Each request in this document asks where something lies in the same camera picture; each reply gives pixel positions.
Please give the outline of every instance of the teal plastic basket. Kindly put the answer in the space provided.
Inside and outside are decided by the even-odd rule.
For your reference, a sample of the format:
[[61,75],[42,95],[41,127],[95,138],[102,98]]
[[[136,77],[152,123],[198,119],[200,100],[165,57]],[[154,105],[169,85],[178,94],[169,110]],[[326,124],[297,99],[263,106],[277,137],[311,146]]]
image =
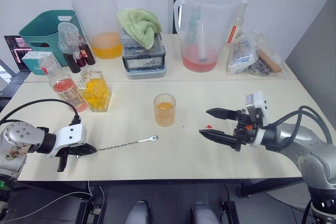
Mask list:
[[79,30],[84,38],[74,10],[48,10],[34,18],[21,29],[19,35],[34,51],[51,51],[62,66],[67,66],[63,52],[58,48],[58,24],[68,21]]

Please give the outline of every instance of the pitcher handle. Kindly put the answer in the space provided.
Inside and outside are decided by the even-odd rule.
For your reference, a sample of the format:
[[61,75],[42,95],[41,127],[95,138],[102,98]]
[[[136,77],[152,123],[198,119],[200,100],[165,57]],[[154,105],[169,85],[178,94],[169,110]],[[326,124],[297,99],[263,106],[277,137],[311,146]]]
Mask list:
[[177,31],[177,33],[181,36],[181,37],[185,37],[185,31],[181,30],[179,24],[179,15],[178,15],[178,11],[179,11],[179,7],[181,7],[183,4],[185,4],[185,0],[176,0],[174,3],[174,21],[175,21],[175,29]]

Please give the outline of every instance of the green towel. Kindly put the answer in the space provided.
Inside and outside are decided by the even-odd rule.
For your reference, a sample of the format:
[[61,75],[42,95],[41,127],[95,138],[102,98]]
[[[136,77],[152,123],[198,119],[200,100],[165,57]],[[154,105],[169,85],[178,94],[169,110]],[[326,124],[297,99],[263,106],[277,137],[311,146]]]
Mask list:
[[118,11],[118,20],[135,41],[146,49],[154,44],[154,35],[162,31],[157,16],[148,10],[123,9]]

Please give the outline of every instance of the plastic bag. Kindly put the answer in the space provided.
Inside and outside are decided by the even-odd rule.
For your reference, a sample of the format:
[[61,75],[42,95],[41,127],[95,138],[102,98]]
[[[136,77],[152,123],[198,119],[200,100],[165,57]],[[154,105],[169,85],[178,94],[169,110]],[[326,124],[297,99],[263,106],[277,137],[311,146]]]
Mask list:
[[266,33],[260,30],[253,30],[251,36],[255,42],[258,60],[247,68],[247,72],[260,76],[273,75],[281,72],[283,69],[281,57],[270,44]]
[[240,73],[258,60],[253,37],[242,34],[233,44],[227,64],[227,73]]

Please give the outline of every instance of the glass of orange juice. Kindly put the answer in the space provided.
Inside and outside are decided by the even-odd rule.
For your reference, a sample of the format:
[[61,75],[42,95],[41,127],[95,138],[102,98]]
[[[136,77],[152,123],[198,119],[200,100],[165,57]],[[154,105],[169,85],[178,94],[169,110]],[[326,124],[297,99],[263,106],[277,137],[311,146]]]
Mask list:
[[90,40],[93,53],[101,59],[113,59],[121,56],[122,44],[116,31],[108,31],[92,37]]
[[170,94],[159,94],[154,99],[155,121],[159,126],[168,127],[175,118],[175,98]]

